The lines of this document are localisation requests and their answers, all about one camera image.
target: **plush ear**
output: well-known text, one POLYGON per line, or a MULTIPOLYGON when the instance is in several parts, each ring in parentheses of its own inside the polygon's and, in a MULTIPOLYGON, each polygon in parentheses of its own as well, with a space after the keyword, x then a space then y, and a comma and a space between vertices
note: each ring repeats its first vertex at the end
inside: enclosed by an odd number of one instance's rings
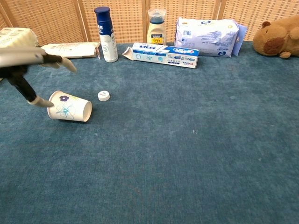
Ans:
POLYGON ((262 28, 265 28, 269 25, 271 25, 271 23, 269 21, 265 21, 265 22, 262 23, 262 28))

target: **blue and white box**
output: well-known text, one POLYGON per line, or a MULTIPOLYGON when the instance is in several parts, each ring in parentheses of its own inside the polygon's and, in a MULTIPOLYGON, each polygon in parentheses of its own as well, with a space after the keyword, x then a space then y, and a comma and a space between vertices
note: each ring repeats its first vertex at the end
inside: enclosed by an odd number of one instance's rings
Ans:
POLYGON ((133 61, 153 62, 186 68, 196 68, 199 51, 160 44, 134 43, 123 53, 133 61))

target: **white bottle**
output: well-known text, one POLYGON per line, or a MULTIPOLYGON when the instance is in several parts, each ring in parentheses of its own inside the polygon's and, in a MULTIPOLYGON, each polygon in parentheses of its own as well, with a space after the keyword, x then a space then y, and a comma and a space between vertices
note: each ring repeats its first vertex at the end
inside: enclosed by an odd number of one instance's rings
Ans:
POLYGON ((110 17, 110 8, 97 7, 95 8, 94 12, 97 16, 97 23, 104 59, 106 62, 116 62, 118 60, 118 53, 113 25, 110 17))
POLYGON ((165 9, 150 9, 147 43, 166 45, 165 9))

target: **flower print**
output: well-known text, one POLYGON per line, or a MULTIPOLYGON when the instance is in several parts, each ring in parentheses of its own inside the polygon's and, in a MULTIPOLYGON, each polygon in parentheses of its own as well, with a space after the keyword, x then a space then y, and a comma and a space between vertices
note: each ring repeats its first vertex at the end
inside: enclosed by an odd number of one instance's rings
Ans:
POLYGON ((79 98, 75 97, 75 96, 70 96, 70 98, 73 99, 73 100, 79 100, 79 98))
POLYGON ((61 96, 59 98, 60 98, 60 101, 65 101, 65 102, 69 99, 68 96, 61 96))
POLYGON ((57 109, 56 113, 59 113, 60 116, 65 117, 65 118, 74 119, 76 110, 72 105, 64 103, 64 104, 58 105, 56 107, 56 109, 57 109))

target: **blue cap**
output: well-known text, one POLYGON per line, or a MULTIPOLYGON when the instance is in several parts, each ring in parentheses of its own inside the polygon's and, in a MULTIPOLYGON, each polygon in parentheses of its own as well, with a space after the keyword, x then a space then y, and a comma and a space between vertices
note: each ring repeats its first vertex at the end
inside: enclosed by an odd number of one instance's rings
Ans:
POLYGON ((106 22, 111 20, 109 7, 97 7, 94 12, 97 15, 97 21, 106 22))
POLYGON ((153 17, 150 19, 149 22, 153 24, 161 24, 164 23, 164 19, 163 16, 157 12, 153 14, 153 17))

